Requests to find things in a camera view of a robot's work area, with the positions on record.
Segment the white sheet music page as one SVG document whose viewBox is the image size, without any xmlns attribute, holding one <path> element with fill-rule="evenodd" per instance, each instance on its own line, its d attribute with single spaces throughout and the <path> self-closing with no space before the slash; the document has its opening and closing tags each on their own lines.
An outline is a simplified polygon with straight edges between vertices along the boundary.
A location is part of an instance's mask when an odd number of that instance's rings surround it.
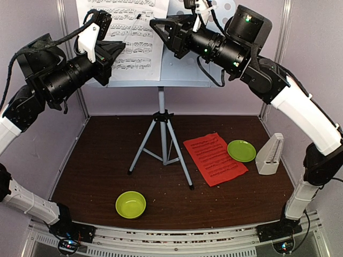
<svg viewBox="0 0 343 257">
<path fill-rule="evenodd" d="M 166 17 L 169 1 L 88 0 L 76 1 L 76 6 L 80 23 L 90 9 L 107 11 L 112 22 L 105 40 L 126 44 L 112 66 L 111 80 L 160 80 L 163 42 L 150 21 Z"/>
</svg>

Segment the light blue music stand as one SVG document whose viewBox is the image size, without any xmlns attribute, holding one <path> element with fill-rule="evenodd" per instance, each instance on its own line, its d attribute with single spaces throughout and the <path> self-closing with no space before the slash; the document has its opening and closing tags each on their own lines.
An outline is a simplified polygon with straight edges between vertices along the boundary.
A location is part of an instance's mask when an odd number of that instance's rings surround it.
<svg viewBox="0 0 343 257">
<path fill-rule="evenodd" d="M 159 111 L 153 115 L 153 120 L 143 138 L 143 141 L 130 166 L 129 173 L 133 172 L 135 165 L 142 152 L 155 157 L 163 163 L 169 165 L 180 162 L 190 189 L 194 188 L 193 182 L 187 170 L 184 158 L 178 145 L 173 127 L 170 122 L 171 114 L 165 108 L 165 87 L 209 87 L 208 79 L 196 79 L 200 74 L 200 69 L 195 64 L 182 63 L 174 66 L 170 62 L 171 52 L 162 52 L 161 77 L 159 81 L 134 80 L 115 81 L 109 78 L 109 83 L 105 85 L 109 88 L 129 88 L 129 87 L 156 87 L 158 89 Z"/>
</svg>

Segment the red paper sheet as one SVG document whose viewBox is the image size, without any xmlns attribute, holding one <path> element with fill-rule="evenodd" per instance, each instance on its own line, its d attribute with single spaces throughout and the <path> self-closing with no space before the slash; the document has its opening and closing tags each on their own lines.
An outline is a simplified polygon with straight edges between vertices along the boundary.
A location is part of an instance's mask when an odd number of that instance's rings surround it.
<svg viewBox="0 0 343 257">
<path fill-rule="evenodd" d="M 233 180 L 248 172 L 227 151 L 227 143 L 218 133 L 186 140 L 185 148 L 210 187 Z"/>
</svg>

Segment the white metronome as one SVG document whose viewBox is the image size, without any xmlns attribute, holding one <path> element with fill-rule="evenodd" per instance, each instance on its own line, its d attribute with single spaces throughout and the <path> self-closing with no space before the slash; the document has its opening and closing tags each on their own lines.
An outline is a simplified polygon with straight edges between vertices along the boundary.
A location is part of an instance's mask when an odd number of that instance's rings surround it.
<svg viewBox="0 0 343 257">
<path fill-rule="evenodd" d="M 255 164 L 260 175 L 268 176 L 277 172 L 284 146 L 282 133 L 275 133 L 260 149 Z"/>
</svg>

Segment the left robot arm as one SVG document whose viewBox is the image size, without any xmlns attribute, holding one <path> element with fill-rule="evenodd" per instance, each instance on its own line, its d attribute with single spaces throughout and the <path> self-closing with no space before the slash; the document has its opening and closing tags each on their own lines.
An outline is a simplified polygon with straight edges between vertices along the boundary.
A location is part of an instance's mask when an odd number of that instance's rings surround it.
<svg viewBox="0 0 343 257">
<path fill-rule="evenodd" d="M 1 102 L 1 151 L 25 132 L 46 107 L 67 111 L 68 98 L 91 79 L 109 83 L 112 66 L 124 50 L 122 41 L 106 41 L 111 15 L 89 10 L 82 26 L 53 40 L 45 34 L 11 58 L 25 77 L 9 102 Z"/>
</svg>

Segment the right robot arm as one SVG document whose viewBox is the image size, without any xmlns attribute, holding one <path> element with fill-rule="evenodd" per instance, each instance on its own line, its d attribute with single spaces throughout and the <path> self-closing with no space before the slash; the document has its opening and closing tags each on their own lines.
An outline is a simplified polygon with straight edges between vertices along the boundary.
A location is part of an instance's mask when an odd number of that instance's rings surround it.
<svg viewBox="0 0 343 257">
<path fill-rule="evenodd" d="M 264 103 L 291 119 L 310 139 L 304 158 L 304 174 L 275 224 L 279 236 L 288 235 L 315 197 L 342 167 L 342 129 L 318 106 L 295 75 L 260 55 L 272 29 L 261 14 L 239 5 L 225 27 L 214 32 L 206 27 L 211 1 L 185 1 L 192 14 L 154 18 L 150 27 L 176 58 L 194 52 L 198 60 L 213 62 L 240 79 Z"/>
</svg>

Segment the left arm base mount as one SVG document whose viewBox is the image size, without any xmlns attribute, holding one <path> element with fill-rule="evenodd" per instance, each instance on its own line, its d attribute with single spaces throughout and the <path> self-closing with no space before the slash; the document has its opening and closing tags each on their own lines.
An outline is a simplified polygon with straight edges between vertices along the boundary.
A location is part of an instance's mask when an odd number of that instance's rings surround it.
<svg viewBox="0 0 343 257">
<path fill-rule="evenodd" d="M 59 220 L 52 225 L 45 223 L 49 233 L 58 239 L 57 249 L 65 256 L 76 253 L 81 246 L 81 242 L 92 243 L 96 228 L 92 225 L 73 222 L 69 208 L 61 203 L 57 203 L 59 208 Z"/>
</svg>

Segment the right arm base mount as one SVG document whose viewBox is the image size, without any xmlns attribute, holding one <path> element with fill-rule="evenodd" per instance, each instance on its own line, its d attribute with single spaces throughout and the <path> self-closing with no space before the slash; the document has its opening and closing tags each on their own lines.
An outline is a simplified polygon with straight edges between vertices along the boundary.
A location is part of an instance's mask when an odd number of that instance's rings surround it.
<svg viewBox="0 0 343 257">
<path fill-rule="evenodd" d="M 256 227 L 259 242 L 271 241 L 273 249 L 282 255 L 296 250 L 295 234 L 302 232 L 300 219 L 290 220 L 282 215 L 280 220 Z"/>
</svg>

